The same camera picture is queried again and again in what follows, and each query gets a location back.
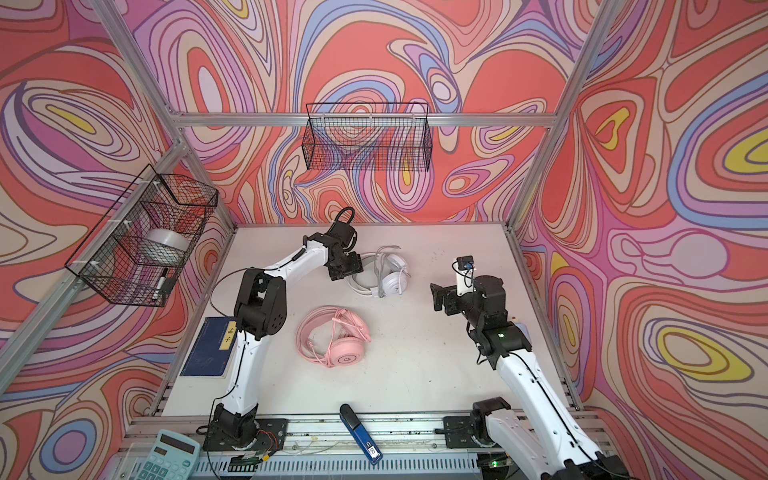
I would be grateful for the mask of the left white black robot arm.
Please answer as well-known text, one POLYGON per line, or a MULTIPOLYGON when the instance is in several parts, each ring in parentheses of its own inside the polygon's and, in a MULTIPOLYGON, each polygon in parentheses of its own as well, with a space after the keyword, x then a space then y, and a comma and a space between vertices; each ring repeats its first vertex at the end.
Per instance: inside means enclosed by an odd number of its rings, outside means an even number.
POLYGON ((335 220, 328 230, 305 236, 301 246, 265 268, 244 270, 235 297, 236 366, 225 392, 212 401, 207 437, 222 438, 245 450, 257 440, 258 383, 268 340, 288 318, 289 289, 312 271, 324 267, 331 280, 363 271, 354 251, 357 232, 350 221, 335 220))

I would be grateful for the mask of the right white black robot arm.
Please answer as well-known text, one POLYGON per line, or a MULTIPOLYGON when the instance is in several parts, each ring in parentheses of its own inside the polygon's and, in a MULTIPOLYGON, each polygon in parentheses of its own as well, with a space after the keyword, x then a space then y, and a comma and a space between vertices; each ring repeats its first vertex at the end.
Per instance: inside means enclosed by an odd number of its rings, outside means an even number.
POLYGON ((514 394, 530 424, 495 397, 472 407, 475 438, 504 449, 529 479, 630 479, 617 455, 607 455, 580 427, 542 373, 532 344, 508 317, 503 280, 481 275, 467 286, 430 285, 435 311, 462 315, 482 359, 514 394))

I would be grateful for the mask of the pink headphones with cable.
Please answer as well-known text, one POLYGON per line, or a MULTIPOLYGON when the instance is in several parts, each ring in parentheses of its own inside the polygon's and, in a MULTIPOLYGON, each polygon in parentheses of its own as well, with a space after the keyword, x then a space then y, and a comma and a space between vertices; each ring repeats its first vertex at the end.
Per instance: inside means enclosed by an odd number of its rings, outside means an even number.
POLYGON ((359 315, 331 305, 310 311, 295 335, 297 353, 305 361, 329 369, 359 363, 371 342, 369 327, 359 315))

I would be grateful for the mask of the white headphones with grey cable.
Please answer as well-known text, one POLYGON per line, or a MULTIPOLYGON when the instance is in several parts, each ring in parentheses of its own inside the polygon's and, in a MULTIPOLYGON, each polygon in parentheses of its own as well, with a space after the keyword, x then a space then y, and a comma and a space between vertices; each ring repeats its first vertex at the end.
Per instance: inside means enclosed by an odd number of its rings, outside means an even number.
POLYGON ((375 251, 361 253, 363 273, 370 267, 375 283, 364 284, 358 280, 359 273, 356 273, 346 279, 347 285, 363 297, 402 296, 408 288, 411 275, 408 262, 400 251, 399 245, 383 245, 375 251))

